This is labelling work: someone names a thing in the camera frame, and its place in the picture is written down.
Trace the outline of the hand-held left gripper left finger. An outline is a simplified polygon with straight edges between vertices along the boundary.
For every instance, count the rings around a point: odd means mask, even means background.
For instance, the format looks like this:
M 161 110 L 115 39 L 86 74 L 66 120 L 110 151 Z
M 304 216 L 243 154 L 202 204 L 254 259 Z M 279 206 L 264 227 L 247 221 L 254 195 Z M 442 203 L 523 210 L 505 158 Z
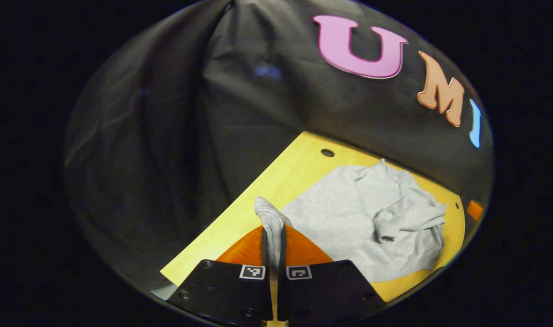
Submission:
M 168 303 L 221 327 L 266 326 L 274 313 L 264 228 L 254 228 L 217 259 L 202 259 Z

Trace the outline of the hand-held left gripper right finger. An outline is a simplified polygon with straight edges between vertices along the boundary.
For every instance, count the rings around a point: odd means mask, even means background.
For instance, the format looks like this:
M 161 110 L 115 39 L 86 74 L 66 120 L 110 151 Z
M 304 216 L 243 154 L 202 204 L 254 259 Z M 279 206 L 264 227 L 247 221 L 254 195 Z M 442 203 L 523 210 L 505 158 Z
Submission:
M 353 325 L 386 308 L 357 266 L 335 261 L 291 226 L 282 231 L 278 320 L 287 325 Z

